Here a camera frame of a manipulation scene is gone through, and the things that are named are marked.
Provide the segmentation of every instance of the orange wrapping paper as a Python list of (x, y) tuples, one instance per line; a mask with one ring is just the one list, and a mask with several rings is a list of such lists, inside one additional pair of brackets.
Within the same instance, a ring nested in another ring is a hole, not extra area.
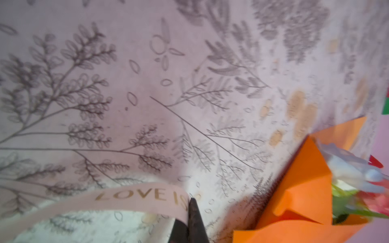
[(357, 215), (332, 225), (332, 174), (314, 139), (349, 150), (365, 121), (358, 118), (308, 136), (256, 230), (234, 231), (233, 243), (340, 243), (364, 227), (368, 220)]

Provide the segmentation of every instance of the green leaf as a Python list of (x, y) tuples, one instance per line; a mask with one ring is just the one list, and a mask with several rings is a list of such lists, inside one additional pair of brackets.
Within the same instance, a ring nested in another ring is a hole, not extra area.
[(362, 215), (362, 216), (368, 216), (368, 217), (375, 217), (375, 218), (382, 218), (382, 219), (389, 219), (389, 216), (382, 214), (382, 213), (377, 213), (373, 211), (368, 211), (368, 210), (359, 210), (359, 209), (348, 209), (348, 212), (350, 214), (356, 214), (356, 215)]
[(332, 196), (332, 214), (335, 217), (338, 217), (342, 214), (348, 214), (348, 208), (346, 208), (346, 205), (350, 201), (350, 198), (352, 195), (346, 196), (346, 197), (337, 197)]

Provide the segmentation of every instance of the gray leaf drawing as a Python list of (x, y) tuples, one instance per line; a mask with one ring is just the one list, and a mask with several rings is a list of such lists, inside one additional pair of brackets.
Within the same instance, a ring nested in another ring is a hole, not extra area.
[(167, 71), (169, 69), (169, 58), (167, 55), (162, 57), (161, 61), (162, 70)]
[(30, 6), (32, 6), (32, 5), (34, 5), (35, 0), (27, 0), (27, 3), (28, 3)]
[(170, 43), (169, 26), (166, 23), (166, 20), (164, 18), (161, 19), (161, 25), (162, 25), (162, 37), (166, 43)]
[(172, 54), (172, 55), (176, 55), (176, 56), (185, 56), (184, 53), (180, 52), (179, 50), (175, 49), (175, 48), (169, 48), (169, 53)]
[(225, 75), (225, 76), (236, 76), (240, 74), (240, 70), (236, 66), (229, 66), (226, 68), (211, 68), (209, 66), (208, 69), (214, 73)]
[(137, 106), (138, 104), (138, 97), (136, 95), (134, 95), (133, 93), (131, 92), (127, 92), (127, 100), (133, 105), (133, 106)]
[(134, 71), (134, 73), (139, 74), (139, 72), (140, 72), (139, 64), (131, 59), (129, 60), (129, 62), (130, 62), (130, 67)]
[(91, 0), (82, 0), (82, 5), (86, 8)]
[(5, 25), (5, 24), (0, 24), (0, 31), (8, 34), (8, 35), (17, 35), (18, 32), (12, 28), (11, 26)]

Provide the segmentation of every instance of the wrapping paper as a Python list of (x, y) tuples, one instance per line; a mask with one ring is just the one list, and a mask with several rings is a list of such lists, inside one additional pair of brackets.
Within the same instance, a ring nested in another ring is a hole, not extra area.
[[(364, 115), (388, 73), (385, 0), (3, 0), (0, 215), (164, 182), (212, 242), (253, 228), (306, 134)], [(165, 242), (173, 220), (59, 215), (14, 242)]]

